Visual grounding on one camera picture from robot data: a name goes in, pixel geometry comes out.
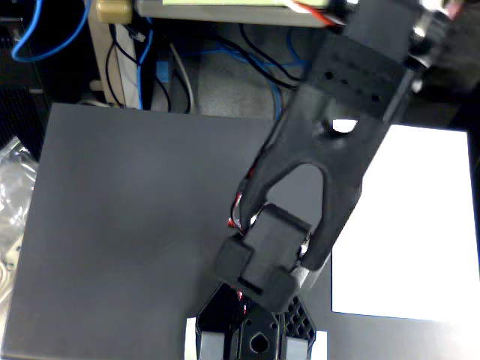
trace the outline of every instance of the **black cable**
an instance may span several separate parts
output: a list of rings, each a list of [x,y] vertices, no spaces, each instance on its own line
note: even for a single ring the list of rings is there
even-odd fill
[[[115,26],[113,24],[109,24],[108,29],[110,31],[110,35],[112,36],[113,44],[117,47],[118,50],[120,50],[120,53],[125,55],[127,57],[127,59],[131,60],[136,66],[141,66],[140,63],[135,58],[131,57],[128,54],[128,52],[126,52],[120,46],[119,42],[117,41],[117,34],[116,34]],[[153,77],[153,79],[160,86],[160,88],[162,89],[162,92],[163,92],[163,94],[165,95],[165,98],[166,98],[167,110],[168,110],[168,112],[172,111],[172,102],[170,101],[170,96],[168,95],[168,91],[165,88],[165,85],[160,81],[160,79],[158,79],[157,75],[155,75],[154,72],[149,71],[147,74],[150,75],[151,77]]]
[[[110,89],[110,92],[112,93],[112,96],[113,96],[113,100],[115,100],[116,104],[119,106],[119,107],[124,107],[119,99],[117,98],[117,96],[115,95],[115,92],[113,92],[113,87],[112,87],[112,83],[110,82],[110,75],[108,73],[108,64],[110,62],[110,56],[112,55],[112,51],[113,51],[113,48],[115,47],[115,43],[112,41],[112,45],[110,45],[110,48],[108,50],[108,53],[106,54],[106,61],[105,61],[105,77],[106,77],[106,83],[108,84],[108,88]]]
[[[210,37],[210,40],[215,40],[215,41],[219,41],[221,42],[222,44],[224,45],[227,45],[229,47],[232,47],[233,49],[237,50],[239,53],[241,53],[241,55],[245,58],[245,60],[248,61],[248,63],[256,70],[258,71],[259,73],[261,73],[264,77],[266,77],[267,79],[269,79],[270,81],[272,81],[273,83],[279,85],[279,86],[282,86],[283,88],[285,89],[289,89],[289,90],[295,90],[297,89],[297,87],[295,85],[291,85],[291,84],[288,84],[286,82],[283,82],[279,79],[277,79],[276,77],[273,77],[272,75],[270,75],[269,73],[267,73],[266,71],[264,71],[251,57],[250,55],[248,54],[247,51],[245,51],[242,47],[240,47],[239,45],[237,45],[236,43],[230,41],[230,40],[227,40],[226,38],[224,37],[221,37],[220,35],[214,35],[214,36],[211,36]]]
[[[168,113],[172,111],[172,102],[170,101],[170,96],[168,96],[168,91],[165,88],[165,85],[158,79],[156,76],[152,75],[154,80],[157,82],[157,84],[161,87],[163,94],[165,95],[166,98],[166,110]]]
[[[187,109],[184,111],[184,113],[188,114],[191,110],[192,104],[191,104],[190,95],[188,94],[187,84],[182,79],[182,77],[180,76],[179,72],[176,69],[173,71],[173,76],[177,78],[178,82],[183,88],[183,91],[185,92],[185,96],[187,97]]]
[[[243,40],[245,40],[245,42],[248,44],[249,47],[251,47],[257,54],[262,56],[264,59],[271,62],[278,70],[280,70],[283,74],[285,74],[286,77],[294,81],[300,81],[298,77],[291,75],[287,70],[285,70],[285,68],[282,65],[280,65],[277,61],[275,61],[273,58],[271,58],[267,54],[265,54],[261,49],[256,47],[254,43],[250,41],[247,34],[245,33],[244,25],[243,24],[238,24],[238,25],[240,26],[240,34],[243,37]]]
[[[162,28],[158,24],[148,24],[148,28],[152,29],[154,31],[158,31],[162,34],[162,36],[167,40],[170,41],[169,38],[164,34]],[[225,37],[221,37],[218,34],[194,34],[194,33],[188,33],[188,34],[179,34],[180,31],[177,31],[175,33],[176,37],[183,37],[183,38],[201,38],[201,39],[206,39],[206,40],[211,40],[211,41],[218,41],[224,45],[227,45],[228,47],[232,47],[233,49],[237,50],[241,55],[245,58],[245,60],[248,61],[248,63],[256,70],[258,71],[261,75],[269,79],[270,81],[274,82],[275,84],[289,90],[295,90],[297,89],[296,85],[291,85],[289,83],[283,82],[276,77],[273,77],[269,73],[265,72],[248,54],[246,50],[244,50],[242,47],[240,47],[238,44],[234,43],[233,41],[227,40]]]

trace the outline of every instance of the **black plastic bracket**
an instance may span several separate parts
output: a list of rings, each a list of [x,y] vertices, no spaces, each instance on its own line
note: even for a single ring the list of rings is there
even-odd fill
[[[218,254],[222,280],[269,311],[284,311],[299,288],[290,272],[295,265],[318,270],[329,258],[359,200],[368,165],[407,103],[413,79],[406,65],[348,37],[326,35],[288,112],[238,189],[236,223],[245,235],[227,240]],[[336,119],[357,123],[351,132],[338,133],[332,127]],[[311,226],[265,206],[269,190],[301,164],[314,165],[323,177],[322,219],[311,230],[303,256],[300,245]]]
[[[299,288],[290,274],[310,225],[273,204],[244,238],[229,238],[217,256],[220,278],[272,312],[286,311]]]

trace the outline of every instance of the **plastic bag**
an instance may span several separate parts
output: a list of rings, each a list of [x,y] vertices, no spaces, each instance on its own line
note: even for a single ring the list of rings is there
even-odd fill
[[[0,338],[22,247],[38,163],[14,138],[0,151]]]

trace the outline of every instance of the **mounting hole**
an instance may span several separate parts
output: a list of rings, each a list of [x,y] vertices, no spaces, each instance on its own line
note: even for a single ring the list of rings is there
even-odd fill
[[[260,332],[259,334],[255,335],[251,342],[250,347],[255,353],[261,354],[267,351],[269,348],[269,341],[267,338]]]

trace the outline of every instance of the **honeycomb pattern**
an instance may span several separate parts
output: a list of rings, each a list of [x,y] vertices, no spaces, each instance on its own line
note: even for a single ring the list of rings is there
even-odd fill
[[[286,336],[308,340],[308,346],[315,341],[315,327],[298,297],[293,298],[285,316]]]

